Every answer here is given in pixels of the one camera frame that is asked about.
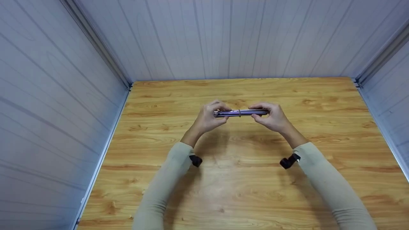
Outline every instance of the metal corner frame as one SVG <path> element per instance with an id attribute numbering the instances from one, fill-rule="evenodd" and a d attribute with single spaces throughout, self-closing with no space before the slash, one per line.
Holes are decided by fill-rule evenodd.
<path id="1" fill-rule="evenodd" d="M 399 150 L 395 146 L 393 142 L 393 138 L 388 132 L 388 129 L 386 128 L 385 124 L 375 116 L 374 113 L 374 106 L 372 105 L 371 101 L 366 97 L 365 93 L 362 91 L 361 88 L 357 88 L 359 94 L 361 95 L 363 101 L 366 104 L 366 107 L 369 110 L 369 113 L 372 115 L 373 120 L 375 121 L 376 125 L 378 126 L 383 138 L 385 139 L 386 143 L 388 144 L 389 149 L 391 150 L 393 156 L 395 157 L 396 161 L 398 162 L 398 165 L 400 166 L 404 176 L 406 177 L 406 180 L 409 182 L 409 167 L 403 160 Z"/>
<path id="2" fill-rule="evenodd" d="M 386 64 L 400 49 L 409 41 L 409 20 L 395 33 L 394 38 L 385 46 L 385 48 L 376 56 L 376 58 L 359 74 L 355 79 L 362 88 L 382 66 Z"/>
<path id="3" fill-rule="evenodd" d="M 74 2 L 74 0 L 60 0 L 60 2 L 84 32 L 85 36 L 87 36 L 87 38 L 90 40 L 101 58 L 111 69 L 112 73 L 122 81 L 122 83 L 128 90 L 130 90 L 132 82 L 126 78 L 125 74 L 122 72 L 121 68 L 116 63 L 108 49 L 105 47 L 104 43 L 99 38 L 98 34 L 91 26 L 91 24 L 85 17 L 85 14 L 81 11 L 78 5 Z"/>
<path id="4" fill-rule="evenodd" d="M 112 138 L 114 137 L 115 130 L 117 129 L 119 120 L 121 119 L 121 115 L 122 115 L 122 112 L 124 111 L 126 102 L 127 102 L 128 98 L 129 98 L 129 94 L 130 94 L 130 91 L 128 91 L 125 94 L 124 103 L 122 105 L 122 108 L 118 111 L 117 115 L 115 116 L 115 123 L 112 125 L 112 128 L 111 128 L 111 131 L 109 133 L 108 139 L 105 142 L 105 147 L 103 149 L 103 152 L 102 152 L 102 154 L 101 154 L 101 156 L 100 156 L 100 158 L 98 160 L 98 163 L 97 163 L 97 166 L 96 166 L 96 168 L 94 170 L 94 174 L 92 175 L 90 184 L 89 184 L 89 186 L 87 188 L 87 191 L 85 192 L 85 196 L 83 197 L 83 199 L 81 201 L 81 206 L 80 206 L 80 208 L 78 210 L 78 213 L 77 213 L 77 215 L 75 217 L 75 221 L 71 225 L 70 229 L 76 230 L 77 227 L 78 227 L 81 216 L 82 216 L 82 214 L 83 214 L 83 212 L 85 210 L 85 206 L 87 205 L 88 199 L 90 198 L 92 188 L 94 187 L 95 181 L 97 180 L 98 173 L 101 170 L 103 160 L 105 159 L 106 153 L 108 152 L 109 145 L 111 144 Z"/>

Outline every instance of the hand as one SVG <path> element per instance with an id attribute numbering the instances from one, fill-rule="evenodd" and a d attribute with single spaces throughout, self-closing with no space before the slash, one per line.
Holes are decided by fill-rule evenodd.
<path id="1" fill-rule="evenodd" d="M 198 117 L 193 123 L 192 127 L 184 134 L 180 142 L 194 147 L 199 138 L 206 132 L 219 127 L 227 122 L 229 117 L 216 119 L 213 112 L 216 110 L 230 111 L 231 108 L 220 100 L 214 100 L 209 104 L 205 104 L 199 112 Z"/>
<path id="2" fill-rule="evenodd" d="M 216 119 L 213 112 L 216 110 L 230 111 L 231 108 L 226 106 L 226 104 L 218 99 L 205 104 L 199 112 L 198 117 L 193 123 L 191 129 L 197 130 L 200 134 L 209 132 L 210 130 L 219 127 L 227 122 L 229 117 L 223 117 L 222 119 Z"/>
<path id="3" fill-rule="evenodd" d="M 291 127 L 291 123 L 285 116 L 280 105 L 260 102 L 249 106 L 249 109 L 257 108 L 265 108 L 270 112 L 268 117 L 266 118 L 262 118 L 256 114 L 252 114 L 252 118 L 254 118 L 257 123 L 260 123 L 268 129 L 279 133 L 283 133 L 287 128 Z"/>

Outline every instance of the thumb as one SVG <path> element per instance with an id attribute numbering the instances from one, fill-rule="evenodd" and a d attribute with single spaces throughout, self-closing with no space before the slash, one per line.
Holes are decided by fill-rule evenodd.
<path id="1" fill-rule="evenodd" d="M 222 119 L 217 119 L 217 124 L 219 126 L 222 124 L 225 124 L 227 122 L 227 119 L 229 119 L 229 117 L 223 117 Z"/>
<path id="2" fill-rule="evenodd" d="M 261 118 L 260 116 L 255 115 L 255 114 L 252 114 L 252 118 L 254 118 L 254 120 L 255 120 L 257 123 L 260 123 L 260 124 L 262 124 L 262 125 L 265 125 L 265 120 L 264 120 L 264 118 Z"/>

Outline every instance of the finger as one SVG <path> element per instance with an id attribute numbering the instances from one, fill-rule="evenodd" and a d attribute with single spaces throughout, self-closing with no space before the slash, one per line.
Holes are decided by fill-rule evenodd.
<path id="1" fill-rule="evenodd" d="M 254 120 L 259 124 L 262 124 L 262 125 L 266 124 L 265 118 L 262 118 L 259 115 L 252 114 L 252 118 L 254 118 Z"/>
<path id="2" fill-rule="evenodd" d="M 221 100 L 216 99 L 216 100 L 210 102 L 208 105 L 214 105 L 214 104 L 217 104 L 217 103 L 220 103 L 220 102 L 221 102 Z"/>
<path id="3" fill-rule="evenodd" d="M 222 124 L 225 124 L 228 119 L 229 119 L 229 117 L 223 117 L 222 119 L 217 119 L 218 126 L 220 126 Z"/>
<path id="4" fill-rule="evenodd" d="M 256 109 L 256 108 L 266 108 L 268 110 L 271 110 L 273 104 L 267 103 L 267 102 L 259 102 L 255 103 L 253 105 L 249 106 L 249 109 Z"/>
<path id="5" fill-rule="evenodd" d="M 210 108 L 211 108 L 211 110 L 213 110 L 213 111 L 215 111 L 215 110 L 225 110 L 225 111 L 230 111 L 231 110 L 231 108 L 230 107 L 228 107 L 224 102 L 220 102 L 220 103 L 217 103 L 217 104 L 214 104 L 214 105 L 211 105 L 210 106 Z"/>

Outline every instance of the forearm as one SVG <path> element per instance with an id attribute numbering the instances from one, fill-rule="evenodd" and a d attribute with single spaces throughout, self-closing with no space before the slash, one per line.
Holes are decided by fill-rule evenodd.
<path id="1" fill-rule="evenodd" d="M 172 147 L 144 193 L 134 217 L 133 230 L 163 229 L 166 205 L 177 182 L 191 165 L 190 155 L 193 155 L 192 146 L 178 142 Z"/>
<path id="2" fill-rule="evenodd" d="M 360 198 L 343 176 L 308 142 L 293 150 L 301 159 L 299 166 L 321 195 L 341 230 L 376 229 Z"/>

